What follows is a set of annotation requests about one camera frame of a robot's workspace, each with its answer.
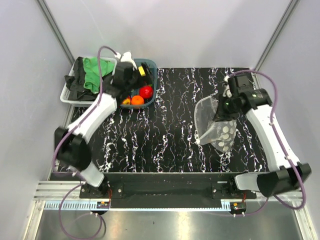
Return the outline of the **aluminium frame post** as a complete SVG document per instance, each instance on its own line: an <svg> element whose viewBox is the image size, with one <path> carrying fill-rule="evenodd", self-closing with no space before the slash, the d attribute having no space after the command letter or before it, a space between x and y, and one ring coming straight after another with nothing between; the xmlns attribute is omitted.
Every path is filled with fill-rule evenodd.
<svg viewBox="0 0 320 240"><path fill-rule="evenodd" d="M285 11L283 12L283 14L282 14L277 26L276 26L276 28L274 29L268 43L266 44L260 58L258 59L256 65L254 66L254 68L253 68L254 70L259 71L262 68L264 62L268 58L268 55L271 53L278 38L282 34L285 26L289 22L292 14L294 13L294 11L297 8L297 6L299 5L299 3L300 3L300 0L290 0L289 1Z"/></svg>
<svg viewBox="0 0 320 240"><path fill-rule="evenodd" d="M64 52L64 55L66 56L67 60L70 64L73 64L75 61L75 58L50 10L45 0L35 0L37 3L40 11L42 12L46 22L48 23L51 31L53 32L57 42L59 43L60 47L62 48L62 51Z"/></svg>

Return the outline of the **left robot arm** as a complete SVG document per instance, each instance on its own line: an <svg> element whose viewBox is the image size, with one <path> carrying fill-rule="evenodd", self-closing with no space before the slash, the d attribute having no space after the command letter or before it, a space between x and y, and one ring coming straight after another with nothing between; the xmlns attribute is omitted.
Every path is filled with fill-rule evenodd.
<svg viewBox="0 0 320 240"><path fill-rule="evenodd" d="M52 160L59 160L69 167L81 180L89 184L90 192L97 198L108 193L104 174L92 159L89 141L98 127L112 115L129 97L131 91L148 87L155 79L146 62L112 62L112 69L103 69L104 61L97 59L96 77L98 94L90 107L67 127L58 127L54 132Z"/></svg>

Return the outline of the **blue translucent plastic tub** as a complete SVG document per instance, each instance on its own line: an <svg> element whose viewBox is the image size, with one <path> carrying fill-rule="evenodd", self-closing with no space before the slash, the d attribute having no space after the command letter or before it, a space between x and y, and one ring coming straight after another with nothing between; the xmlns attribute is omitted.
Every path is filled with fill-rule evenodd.
<svg viewBox="0 0 320 240"><path fill-rule="evenodd" d="M157 65L154 61L150 59L144 59L144 58L135 58L134 59L137 68L141 65L141 62L146 62L150 68L152 68L153 71L153 76L154 76L154 83L153 86L153 96L149 99L144 99L144 104L142 105L123 105L122 102L124 99L127 97L132 98L133 96L138 96L139 95L139 90L135 89L132 91L127 91L127 83L129 79L132 78L133 71L135 70L133 68L133 65L129 62L117 62L114 68L114 71L112 73L112 78L111 78L111 93L110 95L116 99L117 105L120 108L124 109L143 109L148 107L153 101L155 100L156 97L156 89L157 89L157 84L158 84L158 77L157 77Z"/></svg>

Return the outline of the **green cloth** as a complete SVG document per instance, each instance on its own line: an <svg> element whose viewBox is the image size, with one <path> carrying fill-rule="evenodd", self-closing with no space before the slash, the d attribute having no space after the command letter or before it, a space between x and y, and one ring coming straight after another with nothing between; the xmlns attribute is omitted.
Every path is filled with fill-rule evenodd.
<svg viewBox="0 0 320 240"><path fill-rule="evenodd" d="M100 72L97 57L85 57L82 59L85 72L83 87L93 94L100 91ZM115 64L109 60L100 60L102 77L113 72Z"/></svg>

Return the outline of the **right aluminium frame post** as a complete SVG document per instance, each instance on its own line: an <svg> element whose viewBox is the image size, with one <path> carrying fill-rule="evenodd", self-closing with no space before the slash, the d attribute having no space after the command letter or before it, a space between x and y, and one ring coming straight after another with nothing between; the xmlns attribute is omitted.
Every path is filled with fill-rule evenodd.
<svg viewBox="0 0 320 240"><path fill-rule="evenodd" d="M294 13L294 11L297 8L297 6L299 5L299 3L300 3L300 0L290 0L289 1L285 11L283 12L283 14L282 14L277 26L276 26L276 28L274 29L268 43L266 44L260 58L258 59L256 65L254 66L254 68L253 68L254 70L259 71L262 68L264 62L268 58L268 55L271 53L278 38L282 34L285 26L289 22L292 14Z"/></svg>

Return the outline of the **red fake apple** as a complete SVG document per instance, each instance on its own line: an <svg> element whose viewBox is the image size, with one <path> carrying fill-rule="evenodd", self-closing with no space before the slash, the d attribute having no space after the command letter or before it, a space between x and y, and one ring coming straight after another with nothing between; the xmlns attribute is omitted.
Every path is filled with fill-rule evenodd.
<svg viewBox="0 0 320 240"><path fill-rule="evenodd" d="M151 86L146 85L143 86L139 89L139 95L143 98L143 99L150 99L154 94L154 90Z"/></svg>

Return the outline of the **white plastic basket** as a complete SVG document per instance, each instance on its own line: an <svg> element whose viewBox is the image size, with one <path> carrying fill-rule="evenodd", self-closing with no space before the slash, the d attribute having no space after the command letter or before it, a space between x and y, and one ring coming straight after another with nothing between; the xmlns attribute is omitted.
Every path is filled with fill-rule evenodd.
<svg viewBox="0 0 320 240"><path fill-rule="evenodd" d="M83 87L85 77L83 70L83 58L78 57L73 63L68 75L64 76L60 100L78 108L88 108L97 98L98 94L93 94L90 90Z"/></svg>

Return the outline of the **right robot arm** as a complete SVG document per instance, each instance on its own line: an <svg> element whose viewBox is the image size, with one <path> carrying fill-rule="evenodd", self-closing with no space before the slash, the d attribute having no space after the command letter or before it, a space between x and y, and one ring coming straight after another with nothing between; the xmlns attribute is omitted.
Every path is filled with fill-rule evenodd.
<svg viewBox="0 0 320 240"><path fill-rule="evenodd" d="M275 116L276 100L271 100L263 88L250 86L249 70L241 70L224 78L224 91L218 97L218 105L213 123L220 131L217 144L222 151L227 151L227 144L232 142L232 121L239 113L246 116L253 126L263 147L267 173L241 173L227 185L228 195L239 198L245 191L255 191L264 197L272 197L286 192L301 190L304 181L312 170L309 164L301 163L290 148Z"/></svg>

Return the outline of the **red yellow fake peach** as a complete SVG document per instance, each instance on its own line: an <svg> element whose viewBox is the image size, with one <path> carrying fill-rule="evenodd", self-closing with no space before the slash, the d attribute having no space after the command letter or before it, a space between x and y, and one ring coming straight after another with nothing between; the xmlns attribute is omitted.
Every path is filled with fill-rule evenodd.
<svg viewBox="0 0 320 240"><path fill-rule="evenodd" d="M131 98L127 97L123 100L122 105L130 105L131 104Z"/></svg>

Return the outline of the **black cloth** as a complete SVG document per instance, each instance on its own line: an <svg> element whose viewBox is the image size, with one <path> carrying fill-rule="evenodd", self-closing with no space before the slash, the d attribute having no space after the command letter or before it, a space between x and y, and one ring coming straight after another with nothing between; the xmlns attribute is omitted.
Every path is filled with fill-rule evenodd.
<svg viewBox="0 0 320 240"><path fill-rule="evenodd" d="M102 90L105 91L110 80L115 63L111 60L100 60L99 73L96 57L78 57L73 65L73 75L64 77L66 87L70 91L68 99L71 101L94 101L100 93L100 79Z"/></svg>

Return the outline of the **orange fake fruit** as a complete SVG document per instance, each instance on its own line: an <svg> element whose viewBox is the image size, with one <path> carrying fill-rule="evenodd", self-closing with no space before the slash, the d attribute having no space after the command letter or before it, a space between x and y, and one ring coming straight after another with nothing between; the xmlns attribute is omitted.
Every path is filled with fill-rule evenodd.
<svg viewBox="0 0 320 240"><path fill-rule="evenodd" d="M131 105L143 105L145 103L145 100L140 95L135 95L131 98Z"/></svg>

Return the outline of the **clear polka dot zip bag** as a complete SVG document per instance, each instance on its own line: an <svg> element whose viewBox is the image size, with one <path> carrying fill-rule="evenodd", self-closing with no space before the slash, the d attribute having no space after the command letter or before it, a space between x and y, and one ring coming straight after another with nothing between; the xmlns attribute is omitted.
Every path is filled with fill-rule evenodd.
<svg viewBox="0 0 320 240"><path fill-rule="evenodd" d="M232 150L237 122L231 120L219 120L218 100L207 96L195 105L194 126L197 133L195 137L198 145L211 144L216 150L227 153Z"/></svg>

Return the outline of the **yellow fake lemon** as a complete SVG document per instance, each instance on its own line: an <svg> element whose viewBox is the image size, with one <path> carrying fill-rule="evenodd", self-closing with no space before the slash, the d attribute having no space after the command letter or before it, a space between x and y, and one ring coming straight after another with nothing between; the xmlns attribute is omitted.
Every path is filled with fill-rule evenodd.
<svg viewBox="0 0 320 240"><path fill-rule="evenodd" d="M141 77L144 77L146 75L146 72L145 72L142 65L138 67L138 71L139 71Z"/></svg>

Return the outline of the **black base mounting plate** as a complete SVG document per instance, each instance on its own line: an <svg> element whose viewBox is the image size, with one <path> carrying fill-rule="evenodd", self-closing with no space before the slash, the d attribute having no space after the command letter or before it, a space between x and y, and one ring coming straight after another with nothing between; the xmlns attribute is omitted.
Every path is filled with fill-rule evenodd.
<svg viewBox="0 0 320 240"><path fill-rule="evenodd" d="M222 200L254 200L250 190L232 189L235 173L106 173L100 187L81 187L81 199L111 198L113 209L200 210L228 209Z"/></svg>

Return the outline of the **left aluminium frame post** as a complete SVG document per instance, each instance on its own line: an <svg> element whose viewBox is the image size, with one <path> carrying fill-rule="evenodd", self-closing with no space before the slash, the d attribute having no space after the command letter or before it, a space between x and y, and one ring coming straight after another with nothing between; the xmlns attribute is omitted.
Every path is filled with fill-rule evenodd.
<svg viewBox="0 0 320 240"><path fill-rule="evenodd" d="M75 61L75 58L50 10L45 0L35 0L37 3L40 11L42 12L46 22L48 23L51 31L53 32L57 42L59 43L60 47L62 48L62 51L64 52L64 55L66 56L67 60L70 64L73 64Z"/></svg>

